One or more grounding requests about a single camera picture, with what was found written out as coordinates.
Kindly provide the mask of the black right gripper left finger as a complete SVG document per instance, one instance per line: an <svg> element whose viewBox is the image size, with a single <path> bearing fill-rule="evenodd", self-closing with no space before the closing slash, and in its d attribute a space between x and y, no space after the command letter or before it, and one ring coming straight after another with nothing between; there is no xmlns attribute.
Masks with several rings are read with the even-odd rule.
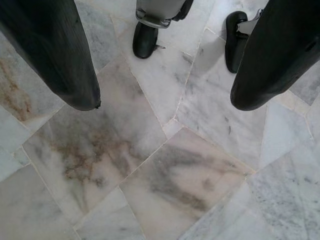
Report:
<svg viewBox="0 0 320 240"><path fill-rule="evenodd" d="M66 104L79 111L101 106L75 0L0 0L0 31Z"/></svg>

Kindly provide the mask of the black robot foot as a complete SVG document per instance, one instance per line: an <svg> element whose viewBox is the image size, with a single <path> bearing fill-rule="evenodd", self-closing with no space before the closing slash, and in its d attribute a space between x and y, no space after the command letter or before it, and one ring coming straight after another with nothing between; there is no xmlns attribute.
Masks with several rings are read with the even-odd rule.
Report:
<svg viewBox="0 0 320 240"><path fill-rule="evenodd" d="M134 55L139 59L147 59L155 50L165 49L164 46L157 44L158 34L159 30L157 28L138 22L135 27L132 42Z"/></svg>
<svg viewBox="0 0 320 240"><path fill-rule="evenodd" d="M238 24L248 21L247 14L243 11L230 13L226 20L225 62L227 69L236 74L248 41L249 35L238 31Z"/></svg>

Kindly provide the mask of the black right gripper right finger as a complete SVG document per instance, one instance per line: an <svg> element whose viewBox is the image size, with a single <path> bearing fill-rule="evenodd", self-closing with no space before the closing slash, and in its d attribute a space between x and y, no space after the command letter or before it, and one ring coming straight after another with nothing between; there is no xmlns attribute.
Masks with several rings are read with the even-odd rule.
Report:
<svg viewBox="0 0 320 240"><path fill-rule="evenodd" d="M249 35L230 92L238 110L263 106L320 61L320 0L268 0L237 26Z"/></svg>

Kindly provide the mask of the black robot right foot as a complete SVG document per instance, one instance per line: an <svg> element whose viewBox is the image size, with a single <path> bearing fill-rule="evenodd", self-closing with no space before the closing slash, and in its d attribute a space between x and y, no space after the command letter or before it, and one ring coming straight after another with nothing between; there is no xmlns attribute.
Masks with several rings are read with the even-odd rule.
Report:
<svg viewBox="0 0 320 240"><path fill-rule="evenodd" d="M139 59L147 59L155 50L165 49L164 46L157 44L158 34L159 30L157 28L138 22L135 27L132 42L134 55Z"/></svg>

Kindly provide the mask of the black robot left foot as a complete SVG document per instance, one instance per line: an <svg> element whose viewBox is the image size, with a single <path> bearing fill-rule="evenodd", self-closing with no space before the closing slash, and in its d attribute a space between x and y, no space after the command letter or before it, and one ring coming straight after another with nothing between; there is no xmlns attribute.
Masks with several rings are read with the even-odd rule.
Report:
<svg viewBox="0 0 320 240"><path fill-rule="evenodd" d="M247 14L243 11L230 13L226 20L225 62L227 69L236 74L248 41L249 35L238 31L238 24L248 21Z"/></svg>

